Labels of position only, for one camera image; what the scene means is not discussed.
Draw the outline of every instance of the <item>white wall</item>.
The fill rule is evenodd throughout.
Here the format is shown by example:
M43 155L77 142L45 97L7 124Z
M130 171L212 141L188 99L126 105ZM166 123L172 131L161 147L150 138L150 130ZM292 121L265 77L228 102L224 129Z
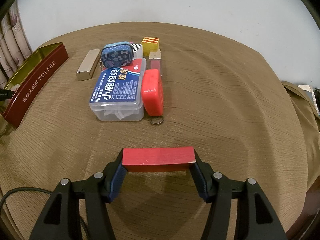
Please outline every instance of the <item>white wall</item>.
M18 5L32 49L95 25L174 23L239 41L259 51L281 80L320 87L320 31L300 0L18 0Z

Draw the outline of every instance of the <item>plastic box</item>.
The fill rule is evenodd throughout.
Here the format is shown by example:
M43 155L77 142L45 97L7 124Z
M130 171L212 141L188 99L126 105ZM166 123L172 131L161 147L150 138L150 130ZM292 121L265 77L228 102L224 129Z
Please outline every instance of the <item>plastic box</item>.
M89 106L101 121L139 121L144 108L141 84L147 61L137 58L125 67L101 72Z

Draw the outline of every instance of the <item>curtain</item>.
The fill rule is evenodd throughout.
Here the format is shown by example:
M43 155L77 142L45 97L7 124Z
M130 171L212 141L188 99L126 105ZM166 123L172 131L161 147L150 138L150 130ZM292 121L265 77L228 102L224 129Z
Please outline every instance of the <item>curtain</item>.
M0 24L0 88L31 55L19 18L17 1L9 8Z

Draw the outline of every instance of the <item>red block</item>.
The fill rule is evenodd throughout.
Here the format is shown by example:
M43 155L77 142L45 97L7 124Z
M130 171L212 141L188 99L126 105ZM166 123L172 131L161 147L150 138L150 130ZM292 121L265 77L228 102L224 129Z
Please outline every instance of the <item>red block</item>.
M193 147L123 149L122 165L129 172L185 171L196 162Z
M150 116L163 114L163 89L159 70L145 71L141 85L141 97L144 108Z

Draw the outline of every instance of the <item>yellow striped cube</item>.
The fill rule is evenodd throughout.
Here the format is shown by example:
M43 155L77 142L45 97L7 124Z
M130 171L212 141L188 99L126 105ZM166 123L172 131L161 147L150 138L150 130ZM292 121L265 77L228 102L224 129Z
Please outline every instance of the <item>yellow striped cube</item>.
M149 56L151 49L159 49L159 38L145 37L143 38L141 44L143 48L143 55Z

